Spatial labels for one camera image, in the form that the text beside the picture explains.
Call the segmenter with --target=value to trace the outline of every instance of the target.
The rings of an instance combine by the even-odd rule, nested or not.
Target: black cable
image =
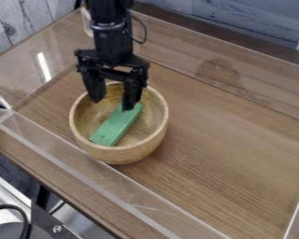
[[[22,218],[24,218],[24,229],[22,229],[22,233],[20,235],[20,239],[28,239],[28,235],[29,235],[29,222],[28,222],[28,217],[26,217],[26,213],[25,211],[16,205],[10,205],[10,204],[1,204],[0,205],[0,210],[4,210],[4,209],[12,209],[12,210],[16,210]]]
[[[65,205],[65,201],[62,201],[60,205],[54,209],[52,209],[48,213],[53,215],[62,208],[64,205]]]
[[[137,40],[137,39],[132,36],[132,34],[131,34],[131,32],[129,32],[128,29],[125,29],[125,33],[128,34],[128,36],[132,38],[132,40],[133,40],[135,42],[137,42],[139,44],[143,45],[143,44],[147,42],[147,27],[145,27],[145,25],[144,25],[144,22],[143,22],[136,16],[132,15],[132,19],[133,19],[135,21],[137,21],[137,22],[140,23],[141,27],[143,27],[143,30],[144,30],[144,38],[143,38],[143,40]]]

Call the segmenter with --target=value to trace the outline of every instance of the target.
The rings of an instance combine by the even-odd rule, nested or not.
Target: wooden table
[[[235,48],[223,44],[227,50]],[[0,58],[1,95],[22,116],[72,144],[68,111],[84,92],[72,50],[88,45],[91,39],[84,36],[80,15],[75,13]],[[41,88],[45,78],[28,57],[38,52],[45,53],[53,76]],[[259,59],[266,57],[247,53]],[[6,72],[1,63],[12,65],[18,58],[24,59],[22,66]],[[279,60],[271,61],[279,66]],[[293,70],[294,75],[299,74],[298,66]],[[283,238],[299,200],[299,120],[157,63],[151,67],[151,85],[171,108],[167,137],[148,159],[117,166],[116,170],[227,236]],[[0,151],[117,236],[161,237],[2,130]],[[68,164],[80,166],[91,177],[97,174],[88,159],[79,164],[68,159]]]

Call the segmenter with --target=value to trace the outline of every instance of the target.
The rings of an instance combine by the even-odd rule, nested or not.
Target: green sponge
[[[116,146],[133,125],[141,110],[143,105],[140,103],[137,103],[129,111],[121,111],[121,105],[119,105],[109,118],[89,137],[89,141],[101,146]]]

